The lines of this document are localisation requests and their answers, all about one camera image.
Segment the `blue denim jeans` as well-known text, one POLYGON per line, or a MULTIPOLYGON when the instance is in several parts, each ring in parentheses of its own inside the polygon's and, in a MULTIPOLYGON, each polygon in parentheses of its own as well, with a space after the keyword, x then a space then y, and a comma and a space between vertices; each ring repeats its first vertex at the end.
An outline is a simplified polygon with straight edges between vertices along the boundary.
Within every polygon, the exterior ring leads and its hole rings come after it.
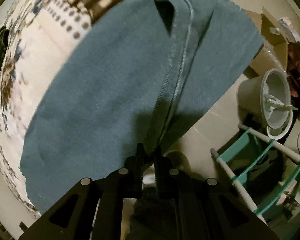
POLYGON ((124 0, 89 31, 40 101, 20 168, 46 212, 80 179, 101 179, 143 144, 166 152, 262 47, 230 0, 124 0))

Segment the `teal grey drying rack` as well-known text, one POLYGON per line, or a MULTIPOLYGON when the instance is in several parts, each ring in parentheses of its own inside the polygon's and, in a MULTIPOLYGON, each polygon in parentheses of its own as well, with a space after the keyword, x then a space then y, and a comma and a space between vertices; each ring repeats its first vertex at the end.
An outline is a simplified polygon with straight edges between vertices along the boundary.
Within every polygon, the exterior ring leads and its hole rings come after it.
POLYGON ((239 128, 237 140, 221 154, 211 149, 211 155, 248 209, 267 222, 299 190, 300 155, 248 126, 239 128))

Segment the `white plastic bucket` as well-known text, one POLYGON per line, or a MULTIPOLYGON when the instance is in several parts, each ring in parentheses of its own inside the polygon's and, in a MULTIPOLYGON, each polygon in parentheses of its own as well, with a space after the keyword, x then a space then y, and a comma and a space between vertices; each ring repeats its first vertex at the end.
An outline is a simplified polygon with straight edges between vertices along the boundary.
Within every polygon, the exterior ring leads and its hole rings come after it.
POLYGON ((282 139, 293 123, 290 87, 285 72, 273 68, 264 76, 243 81, 237 92, 238 106, 254 115, 272 140, 282 139))

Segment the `open cardboard box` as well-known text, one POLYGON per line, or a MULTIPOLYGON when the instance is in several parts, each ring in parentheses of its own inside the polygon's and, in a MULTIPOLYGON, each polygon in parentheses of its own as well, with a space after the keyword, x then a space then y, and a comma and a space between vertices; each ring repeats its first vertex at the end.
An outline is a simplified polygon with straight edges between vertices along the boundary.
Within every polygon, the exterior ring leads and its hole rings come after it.
POLYGON ((262 13, 246 10, 263 37, 263 46, 250 64, 259 75, 264 75, 272 68, 287 70, 288 41, 293 39, 289 29, 283 27, 265 8, 262 13))

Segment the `dark red cloth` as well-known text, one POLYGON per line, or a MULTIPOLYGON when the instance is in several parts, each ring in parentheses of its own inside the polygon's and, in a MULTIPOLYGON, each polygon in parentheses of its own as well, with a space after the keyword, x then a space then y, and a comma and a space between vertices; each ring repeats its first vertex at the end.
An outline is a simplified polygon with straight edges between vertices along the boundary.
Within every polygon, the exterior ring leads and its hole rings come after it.
POLYGON ((287 75, 291 96, 300 99, 300 42, 288 44, 287 75))

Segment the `floral bed sheet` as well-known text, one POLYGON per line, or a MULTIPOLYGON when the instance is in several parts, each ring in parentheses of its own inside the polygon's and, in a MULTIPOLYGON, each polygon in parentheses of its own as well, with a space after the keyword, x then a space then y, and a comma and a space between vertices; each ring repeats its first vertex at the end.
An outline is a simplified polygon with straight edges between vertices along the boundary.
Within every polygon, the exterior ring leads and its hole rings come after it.
POLYGON ((33 218, 20 169, 25 134, 44 93, 92 26, 123 0, 15 0, 0 28, 0 172, 33 218))

